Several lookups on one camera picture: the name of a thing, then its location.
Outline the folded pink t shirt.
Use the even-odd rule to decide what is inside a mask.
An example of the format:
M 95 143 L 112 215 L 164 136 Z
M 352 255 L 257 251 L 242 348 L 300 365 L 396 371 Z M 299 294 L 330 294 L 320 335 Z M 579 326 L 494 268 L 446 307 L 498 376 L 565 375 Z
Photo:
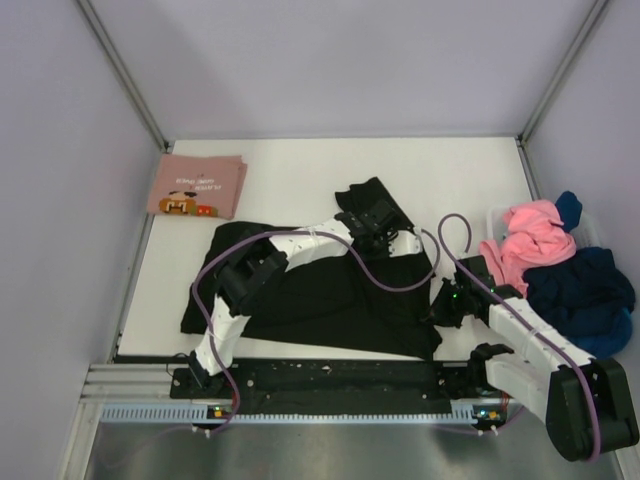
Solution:
M 247 164 L 240 155 L 161 157 L 147 201 L 151 215 L 234 218 Z

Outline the black t shirt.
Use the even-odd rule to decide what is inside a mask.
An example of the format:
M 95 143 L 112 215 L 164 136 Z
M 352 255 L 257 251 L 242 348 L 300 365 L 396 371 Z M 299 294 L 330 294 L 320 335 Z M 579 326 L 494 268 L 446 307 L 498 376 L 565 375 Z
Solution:
M 433 358 L 432 263 L 424 253 L 367 260 L 347 254 L 286 273 L 251 317 L 246 338 Z

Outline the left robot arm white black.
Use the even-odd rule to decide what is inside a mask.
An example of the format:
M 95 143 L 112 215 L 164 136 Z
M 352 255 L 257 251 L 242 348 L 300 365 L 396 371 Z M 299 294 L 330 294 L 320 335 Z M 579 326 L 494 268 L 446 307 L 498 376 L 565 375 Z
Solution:
M 191 286 L 206 322 L 188 360 L 194 387 L 209 397 L 224 390 L 238 339 L 286 272 L 348 253 L 359 263 L 378 258 L 390 252 L 400 223 L 398 212 L 381 200 L 359 215 L 342 212 L 294 230 L 250 232 L 214 258 Z

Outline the right aluminium corner post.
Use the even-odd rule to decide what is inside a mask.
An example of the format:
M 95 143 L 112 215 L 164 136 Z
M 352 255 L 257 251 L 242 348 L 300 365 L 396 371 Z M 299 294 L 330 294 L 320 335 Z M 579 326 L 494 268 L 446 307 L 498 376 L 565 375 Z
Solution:
M 518 142 L 521 147 L 525 147 L 533 138 L 555 99 L 569 79 L 579 58 L 584 53 L 584 50 L 595 35 L 600 24 L 604 21 L 612 4 L 613 1 L 611 0 L 597 0 L 593 1 L 590 5 L 586 17 L 581 22 L 576 34 L 563 54 L 560 63 L 545 87 L 542 96 L 536 103 L 518 136 Z

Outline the dark blue crumpled t shirt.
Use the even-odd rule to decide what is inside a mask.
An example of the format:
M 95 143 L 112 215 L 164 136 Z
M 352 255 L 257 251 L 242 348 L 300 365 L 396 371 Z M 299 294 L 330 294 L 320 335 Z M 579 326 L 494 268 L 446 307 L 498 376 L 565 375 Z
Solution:
M 524 280 L 531 307 L 569 338 L 605 333 L 622 308 L 635 308 L 635 290 L 606 248 L 577 249 L 562 263 L 527 270 Z

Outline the bright blue crumpled t shirt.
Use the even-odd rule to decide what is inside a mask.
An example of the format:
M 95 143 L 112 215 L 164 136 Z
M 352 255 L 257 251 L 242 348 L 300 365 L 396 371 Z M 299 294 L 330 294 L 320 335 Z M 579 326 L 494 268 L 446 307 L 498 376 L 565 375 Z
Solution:
M 572 342 L 597 359 L 620 353 L 633 335 L 631 311 L 624 307 L 614 317 L 611 328 L 602 334 L 576 337 Z

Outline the white plastic laundry basket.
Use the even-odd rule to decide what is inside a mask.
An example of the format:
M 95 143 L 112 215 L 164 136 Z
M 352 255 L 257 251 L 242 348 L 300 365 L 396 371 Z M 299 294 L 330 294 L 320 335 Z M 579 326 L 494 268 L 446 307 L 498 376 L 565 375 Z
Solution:
M 508 228 L 503 221 L 508 207 L 492 207 L 486 215 L 487 235 L 501 245 L 508 236 Z M 595 218 L 585 210 L 582 211 L 579 224 L 571 231 L 578 249 L 588 247 L 601 247 L 602 242 L 598 232 Z

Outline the left aluminium corner post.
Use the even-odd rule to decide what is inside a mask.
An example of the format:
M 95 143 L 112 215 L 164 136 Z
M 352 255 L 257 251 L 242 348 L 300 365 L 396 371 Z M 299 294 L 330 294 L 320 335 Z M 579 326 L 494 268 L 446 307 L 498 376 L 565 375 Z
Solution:
M 133 76 L 129 72 L 126 63 L 108 33 L 93 2 L 89 0 L 74 0 L 73 4 L 96 40 L 125 97 L 129 101 L 142 126 L 149 134 L 154 145 L 159 151 L 167 152 L 170 147 L 170 142 L 163 134 L 158 122 L 151 113 L 147 102 L 136 85 Z

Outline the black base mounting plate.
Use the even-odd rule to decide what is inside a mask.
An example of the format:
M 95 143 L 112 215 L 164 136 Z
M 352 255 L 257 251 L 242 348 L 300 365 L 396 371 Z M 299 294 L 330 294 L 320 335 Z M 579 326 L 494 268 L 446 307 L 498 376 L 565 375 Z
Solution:
M 241 415 L 445 414 L 454 400 L 484 398 L 504 405 L 496 389 L 471 382 L 464 363 L 247 358 L 229 372 L 202 390 L 189 366 L 178 368 L 170 397 L 231 400 Z

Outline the pink crumpled t shirt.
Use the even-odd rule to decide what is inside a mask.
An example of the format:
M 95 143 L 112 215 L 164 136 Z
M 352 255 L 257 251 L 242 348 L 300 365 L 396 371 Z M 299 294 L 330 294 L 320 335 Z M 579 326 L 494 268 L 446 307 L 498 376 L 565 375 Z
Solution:
M 511 285 L 524 297 L 527 270 L 562 263 L 577 252 L 574 237 L 564 231 L 564 222 L 551 201 L 510 207 L 502 222 L 507 227 L 506 237 L 501 243 L 493 237 L 482 241 L 479 253 L 497 285 Z

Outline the aluminium corner post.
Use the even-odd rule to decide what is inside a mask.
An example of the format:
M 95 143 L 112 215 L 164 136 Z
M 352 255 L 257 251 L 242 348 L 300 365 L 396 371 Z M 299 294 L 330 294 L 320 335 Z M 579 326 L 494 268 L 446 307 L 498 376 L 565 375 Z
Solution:
M 600 24 L 604 21 L 612 4 L 613 1 L 611 0 L 597 0 L 593 1 L 590 5 L 586 17 L 581 22 L 576 34 L 563 54 L 560 63 L 545 87 L 542 96 L 536 103 L 518 136 L 518 142 L 521 147 L 525 147 L 533 138 L 555 99 L 569 79 L 579 58 L 584 53 L 584 50 L 595 35 Z
M 125 97 L 129 101 L 142 126 L 149 134 L 154 145 L 159 151 L 167 152 L 170 147 L 170 142 L 163 134 L 158 122 L 151 113 L 147 102 L 136 85 L 133 76 L 129 72 L 126 63 L 108 33 L 93 2 L 89 0 L 74 0 L 73 4 L 96 40 Z

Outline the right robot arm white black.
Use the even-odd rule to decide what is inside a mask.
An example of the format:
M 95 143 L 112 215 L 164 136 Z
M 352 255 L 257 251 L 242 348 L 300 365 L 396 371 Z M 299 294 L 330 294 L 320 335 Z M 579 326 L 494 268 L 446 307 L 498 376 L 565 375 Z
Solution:
M 444 280 L 429 318 L 439 326 L 458 327 L 466 316 L 481 320 L 502 340 L 477 345 L 448 393 L 506 393 L 544 424 L 568 461 L 638 444 L 639 426 L 622 365 L 572 344 L 514 287 L 496 284 L 481 256 L 457 261 L 454 278 Z

